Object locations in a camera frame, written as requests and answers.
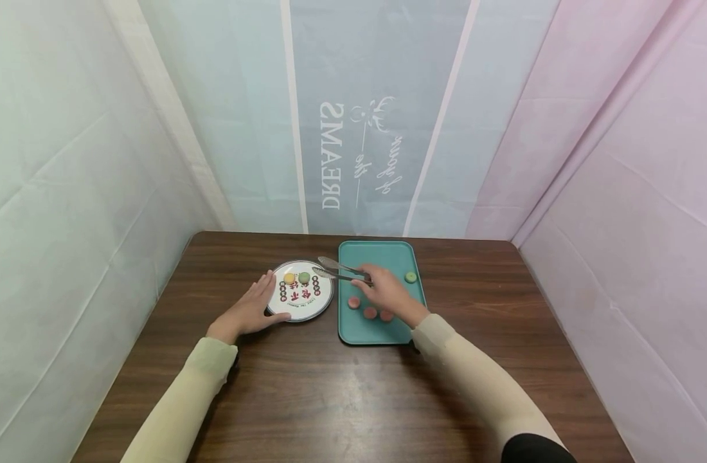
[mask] hand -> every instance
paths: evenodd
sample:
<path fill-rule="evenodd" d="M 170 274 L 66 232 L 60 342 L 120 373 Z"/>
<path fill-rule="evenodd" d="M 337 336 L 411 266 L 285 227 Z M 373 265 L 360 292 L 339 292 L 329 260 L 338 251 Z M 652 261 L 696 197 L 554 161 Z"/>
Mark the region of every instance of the hand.
<path fill-rule="evenodd" d="M 290 320 L 289 313 L 266 316 L 263 311 L 271 300 L 276 287 L 276 277 L 271 270 L 264 273 L 259 281 L 251 284 L 242 298 L 233 307 L 215 320 L 207 330 L 208 338 L 215 338 L 227 345 L 235 344 L 238 336 L 261 331 L 275 323 Z"/>
<path fill-rule="evenodd" d="M 423 304 L 407 293 L 399 278 L 388 269 L 373 264 L 363 264 L 359 270 L 371 276 L 374 286 L 370 287 L 360 280 L 352 282 L 353 286 L 361 289 L 364 296 L 378 308 L 392 312 L 411 329 L 414 330 L 420 325 L 423 318 L 430 313 Z"/>

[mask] wooden table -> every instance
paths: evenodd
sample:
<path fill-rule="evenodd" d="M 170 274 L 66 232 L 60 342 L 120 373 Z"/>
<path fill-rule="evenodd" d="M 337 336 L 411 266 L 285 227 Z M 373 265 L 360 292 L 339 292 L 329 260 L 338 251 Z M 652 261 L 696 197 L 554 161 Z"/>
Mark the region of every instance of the wooden table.
<path fill-rule="evenodd" d="M 266 269 L 336 258 L 349 237 L 195 235 L 74 462 L 118 462 L 225 308 Z M 632 462 L 537 284 L 508 242 L 408 239 L 428 306 L 503 366 L 579 462 Z M 337 302 L 243 338 L 191 462 L 476 462 L 489 437 L 410 347 L 349 347 Z"/>

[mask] white plate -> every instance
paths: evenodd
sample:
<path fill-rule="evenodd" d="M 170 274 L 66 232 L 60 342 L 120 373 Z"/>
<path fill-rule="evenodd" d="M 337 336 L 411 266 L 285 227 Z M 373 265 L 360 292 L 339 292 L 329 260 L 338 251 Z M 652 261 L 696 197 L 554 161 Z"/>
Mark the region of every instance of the white plate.
<path fill-rule="evenodd" d="M 290 312 L 290 322 L 304 322 L 319 316 L 328 308 L 333 300 L 333 281 L 316 275 L 312 271 L 313 267 L 320 268 L 321 265 L 310 261 L 292 261 L 281 264 L 274 270 L 276 288 L 268 306 L 271 313 Z M 302 272 L 310 274 L 307 286 L 303 286 L 298 279 Z M 284 282 L 286 273 L 294 273 L 293 284 Z"/>

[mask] beige sleeve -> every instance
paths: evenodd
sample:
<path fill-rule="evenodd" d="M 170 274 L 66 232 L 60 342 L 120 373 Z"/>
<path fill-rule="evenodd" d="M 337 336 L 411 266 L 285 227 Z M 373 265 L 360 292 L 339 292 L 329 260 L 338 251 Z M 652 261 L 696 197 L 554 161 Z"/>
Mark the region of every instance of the beige sleeve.
<path fill-rule="evenodd" d="M 135 434 L 123 463 L 185 463 L 238 348 L 202 338 Z"/>
<path fill-rule="evenodd" d="M 528 394 L 500 365 L 431 314 L 413 331 L 413 340 L 428 363 L 460 392 L 494 431 L 499 448 L 514 435 L 543 435 L 564 447 L 557 433 Z"/>

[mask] pink backdrop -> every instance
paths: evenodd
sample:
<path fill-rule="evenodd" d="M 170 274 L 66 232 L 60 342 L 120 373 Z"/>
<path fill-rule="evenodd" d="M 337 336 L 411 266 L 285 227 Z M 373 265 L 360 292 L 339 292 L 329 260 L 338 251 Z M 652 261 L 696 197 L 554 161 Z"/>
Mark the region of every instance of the pink backdrop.
<path fill-rule="evenodd" d="M 636 461 L 707 462 L 707 1 L 674 1 L 616 88 L 594 78 L 598 63 L 625 72 L 621 43 L 641 46 L 670 2 L 584 3 L 562 2 L 480 204 L 523 222 L 572 152 L 539 202 L 548 213 L 522 230 L 524 257 Z M 572 54 L 568 31 L 593 31 L 571 8 L 634 15 Z M 500 176 L 523 188 L 501 192 Z M 481 214 L 471 233 L 485 232 Z"/>

